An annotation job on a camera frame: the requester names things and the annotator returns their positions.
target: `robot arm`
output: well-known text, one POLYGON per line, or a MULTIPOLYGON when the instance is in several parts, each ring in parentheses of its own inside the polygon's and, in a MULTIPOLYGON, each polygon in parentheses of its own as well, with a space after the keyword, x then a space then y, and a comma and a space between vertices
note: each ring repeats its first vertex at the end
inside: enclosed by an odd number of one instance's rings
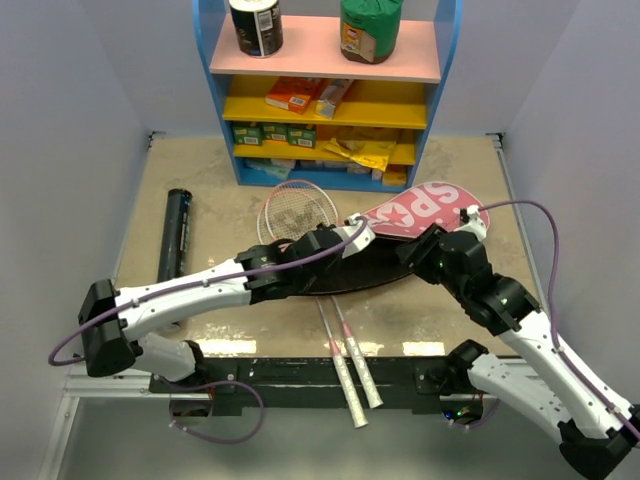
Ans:
POLYGON ((456 382, 496 395, 520 411, 559 444, 565 459, 589 479, 604 479, 637 439, 619 416, 640 427, 640 409, 607 386, 560 338, 570 361, 615 406, 611 411, 560 358, 551 325, 535 298, 516 280, 494 273, 484 245, 470 231, 446 232, 432 225, 397 249, 415 275, 443 285, 477 324, 517 352, 544 384, 509 371, 475 342, 448 356, 450 367, 432 372, 441 384, 456 382))
POLYGON ((167 282, 119 291, 109 280, 94 283, 80 311, 81 325, 114 307, 132 307, 82 334, 87 374, 102 377, 135 368, 172 382, 201 384, 204 358, 198 345, 168 340, 153 331, 209 310, 253 305, 306 291, 316 278, 340 268, 342 258, 362 251, 374 240, 368 226, 358 234, 362 227, 357 217, 352 215, 342 227, 321 225, 295 242, 251 247, 216 267, 167 282), (270 268, 299 262, 354 236, 344 249, 316 261, 287 269, 270 268))

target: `green box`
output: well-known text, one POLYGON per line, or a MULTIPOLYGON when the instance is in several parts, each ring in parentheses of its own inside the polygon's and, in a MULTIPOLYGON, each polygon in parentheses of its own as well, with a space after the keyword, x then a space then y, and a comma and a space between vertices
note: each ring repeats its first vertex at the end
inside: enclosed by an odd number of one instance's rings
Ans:
POLYGON ((289 125, 289 128, 287 129, 287 140, 289 140, 289 145, 315 148, 316 126, 296 124, 289 125))
POLYGON ((287 141, 287 125, 284 123, 263 123, 262 133, 265 140, 287 141))
POLYGON ((262 145, 262 129, 258 122, 233 122, 231 130, 236 145, 262 145))

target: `shelf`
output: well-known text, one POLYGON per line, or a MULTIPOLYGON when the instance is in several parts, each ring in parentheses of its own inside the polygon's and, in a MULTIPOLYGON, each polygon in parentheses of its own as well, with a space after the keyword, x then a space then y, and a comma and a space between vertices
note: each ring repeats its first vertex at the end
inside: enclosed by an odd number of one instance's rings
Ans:
POLYGON ((304 115, 268 105, 265 96, 277 77, 236 75, 224 107, 225 120, 354 125, 423 130, 428 107, 421 83, 359 80, 338 107, 333 119, 315 115, 312 102, 304 115))
POLYGON ((433 22, 403 20, 391 56, 377 65, 352 62, 340 52, 338 17, 283 16, 284 44, 273 56, 252 58, 240 51, 227 15, 211 60, 211 73, 360 78, 440 82, 433 22))
MULTIPOLYGON (((296 147, 287 142, 265 140, 262 145, 235 145, 233 155, 236 157, 257 158, 293 158, 297 160, 332 160, 335 162, 349 160, 324 150, 332 135, 331 127, 318 129, 316 148, 296 147)), ((400 141, 391 154, 390 165, 414 165, 416 163, 416 146, 413 130, 403 130, 400 141)))
MULTIPOLYGON (((267 175, 261 170, 254 170, 242 165, 238 160, 238 177, 241 185, 258 185, 273 187, 282 183, 282 180, 267 175)), ((346 170, 307 170, 295 169, 289 174, 289 180, 304 179, 315 183, 320 188, 327 190, 358 190, 366 192, 399 193, 406 187, 385 187, 379 181, 371 180, 371 175, 357 175, 347 173, 346 170)))

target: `pink shelf board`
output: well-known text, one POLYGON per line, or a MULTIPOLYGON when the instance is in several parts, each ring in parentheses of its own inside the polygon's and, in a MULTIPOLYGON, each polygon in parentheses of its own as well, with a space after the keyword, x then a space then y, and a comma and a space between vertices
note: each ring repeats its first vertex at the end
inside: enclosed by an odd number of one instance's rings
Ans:
POLYGON ((292 75, 439 83, 433 22, 403 20, 391 56, 377 65, 352 62, 340 52, 337 17, 283 16, 284 45, 273 56, 253 58, 238 48, 227 15, 211 60, 211 73, 292 75))

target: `beige tabletop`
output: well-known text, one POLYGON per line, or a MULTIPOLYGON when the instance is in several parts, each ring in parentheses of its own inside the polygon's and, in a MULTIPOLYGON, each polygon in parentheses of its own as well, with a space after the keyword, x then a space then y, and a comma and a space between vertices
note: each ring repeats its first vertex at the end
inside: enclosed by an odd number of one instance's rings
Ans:
MULTIPOLYGON (((508 199, 500 162, 486 137, 431 137, 416 183, 448 181, 483 203, 508 199)), ((154 140, 130 225, 117 284, 154 283, 167 191, 193 193, 187 273, 216 265, 259 243, 256 216, 269 188, 238 186, 222 139, 154 140)), ((343 217, 366 211, 393 195, 329 191, 343 217)), ((536 292, 511 208, 491 212, 485 241, 494 269, 536 292)), ((513 352, 474 324, 443 287, 417 278, 341 295, 354 335, 365 355, 442 355, 472 338, 498 355, 513 352)), ((334 333, 340 333, 329 299, 334 333)), ((207 356, 327 356, 327 335, 313 298, 288 298, 207 312, 167 334, 197 341, 207 356)))

